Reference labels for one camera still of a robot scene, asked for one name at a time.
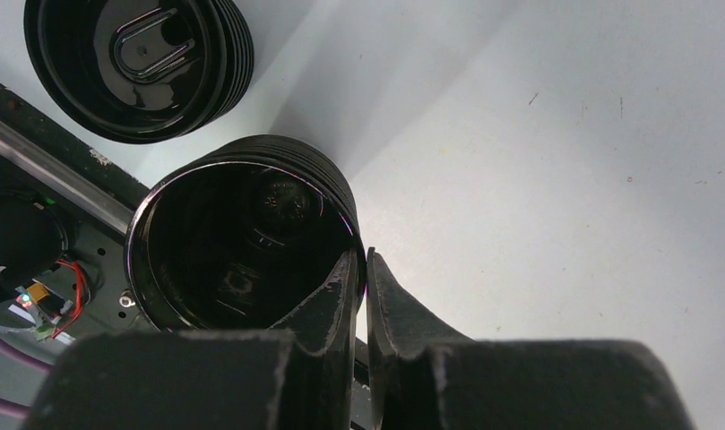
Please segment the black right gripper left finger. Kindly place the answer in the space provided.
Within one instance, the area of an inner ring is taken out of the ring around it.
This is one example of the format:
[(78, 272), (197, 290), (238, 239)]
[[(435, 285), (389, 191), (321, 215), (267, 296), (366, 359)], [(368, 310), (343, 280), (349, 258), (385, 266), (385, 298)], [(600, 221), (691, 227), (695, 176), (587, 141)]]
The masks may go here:
[(27, 429), (347, 429), (358, 261), (266, 330), (105, 333), (55, 362)]

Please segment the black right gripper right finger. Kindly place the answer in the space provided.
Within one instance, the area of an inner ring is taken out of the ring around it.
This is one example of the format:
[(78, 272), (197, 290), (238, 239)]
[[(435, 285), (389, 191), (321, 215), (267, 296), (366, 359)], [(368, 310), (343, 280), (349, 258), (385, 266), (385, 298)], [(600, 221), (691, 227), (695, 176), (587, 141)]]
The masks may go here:
[(629, 340), (472, 340), (367, 255), (377, 429), (691, 429), (669, 373)]

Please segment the black cup stack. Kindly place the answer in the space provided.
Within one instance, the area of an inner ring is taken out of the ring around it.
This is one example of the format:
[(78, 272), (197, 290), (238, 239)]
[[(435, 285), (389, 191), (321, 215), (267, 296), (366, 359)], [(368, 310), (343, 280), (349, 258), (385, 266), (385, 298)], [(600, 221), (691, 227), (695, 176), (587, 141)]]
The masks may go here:
[(366, 263), (353, 193), (308, 143), (230, 142), (162, 178), (125, 237), (125, 273), (159, 331), (266, 328), (349, 254)]

